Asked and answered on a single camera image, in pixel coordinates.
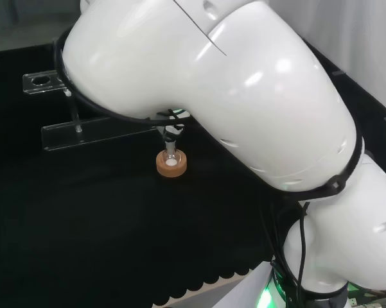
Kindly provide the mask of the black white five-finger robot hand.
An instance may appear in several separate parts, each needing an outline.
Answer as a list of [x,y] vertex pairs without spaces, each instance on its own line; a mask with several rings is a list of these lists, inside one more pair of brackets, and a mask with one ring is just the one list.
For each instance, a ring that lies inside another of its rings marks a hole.
[[[184,109],[169,109],[165,112],[159,112],[156,114],[156,120],[174,120],[174,119],[189,119],[191,114]],[[184,125],[168,125],[168,126],[158,126],[157,130],[161,134],[165,142],[175,142],[183,133]]]

